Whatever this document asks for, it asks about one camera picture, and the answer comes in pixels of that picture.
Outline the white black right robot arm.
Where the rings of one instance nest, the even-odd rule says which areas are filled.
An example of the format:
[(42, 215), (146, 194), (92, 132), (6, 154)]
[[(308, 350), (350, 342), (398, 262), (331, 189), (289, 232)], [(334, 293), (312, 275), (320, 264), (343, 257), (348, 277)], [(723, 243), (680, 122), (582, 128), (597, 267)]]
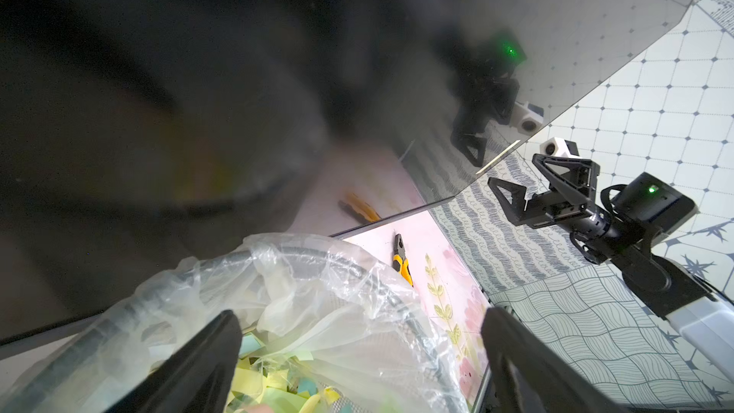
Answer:
[(646, 172), (627, 185), (598, 189), (600, 167), (589, 159), (536, 154), (533, 165), (549, 189), (531, 198), (523, 185), (489, 179), (508, 221), (531, 229), (559, 227), (587, 262), (611, 262), (632, 294), (731, 379), (732, 300), (653, 252), (697, 212), (694, 201)]

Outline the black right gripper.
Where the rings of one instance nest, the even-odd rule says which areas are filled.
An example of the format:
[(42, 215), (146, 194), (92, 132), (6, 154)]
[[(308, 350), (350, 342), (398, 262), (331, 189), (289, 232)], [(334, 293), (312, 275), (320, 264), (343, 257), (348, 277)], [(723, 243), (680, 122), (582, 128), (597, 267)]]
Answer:
[(625, 250), (631, 246), (631, 224), (608, 198), (596, 202), (600, 166), (589, 159), (535, 154), (533, 165), (549, 181), (547, 191), (527, 199), (528, 189), (489, 178), (489, 189), (515, 227), (542, 229), (558, 226), (569, 233), (579, 250)]

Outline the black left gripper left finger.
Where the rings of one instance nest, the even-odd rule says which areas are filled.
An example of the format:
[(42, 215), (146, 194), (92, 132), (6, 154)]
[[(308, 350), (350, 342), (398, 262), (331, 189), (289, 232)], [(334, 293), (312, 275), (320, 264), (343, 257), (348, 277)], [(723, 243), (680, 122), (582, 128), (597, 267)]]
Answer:
[(110, 412), (223, 412), (237, 365), (242, 333), (231, 310), (109, 407)]

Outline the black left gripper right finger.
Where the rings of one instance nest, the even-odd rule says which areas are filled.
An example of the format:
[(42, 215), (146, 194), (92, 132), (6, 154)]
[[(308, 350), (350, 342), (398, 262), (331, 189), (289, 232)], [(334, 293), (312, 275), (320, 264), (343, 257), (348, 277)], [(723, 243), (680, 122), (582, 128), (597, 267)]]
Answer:
[(505, 309), (487, 309), (481, 336), (501, 412), (625, 411)]

